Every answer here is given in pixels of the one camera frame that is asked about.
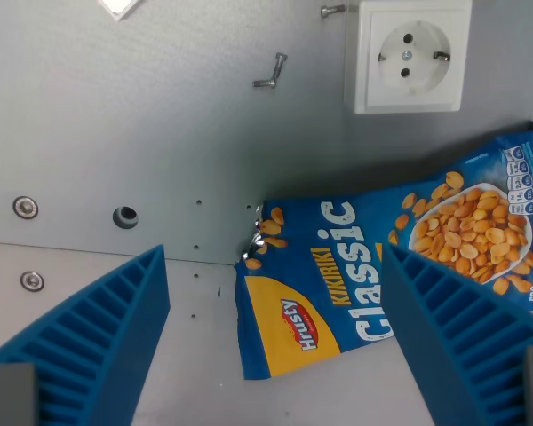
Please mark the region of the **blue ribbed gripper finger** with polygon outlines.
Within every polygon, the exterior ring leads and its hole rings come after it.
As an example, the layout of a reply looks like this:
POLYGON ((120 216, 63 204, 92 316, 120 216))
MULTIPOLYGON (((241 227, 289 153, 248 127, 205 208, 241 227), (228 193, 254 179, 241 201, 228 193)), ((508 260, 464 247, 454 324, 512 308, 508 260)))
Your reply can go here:
POLYGON ((533 314, 413 251, 383 248, 381 306, 436 425, 525 425, 533 314))
POLYGON ((41 425, 129 425, 170 308, 156 246, 22 329, 0 365, 35 368, 41 425))

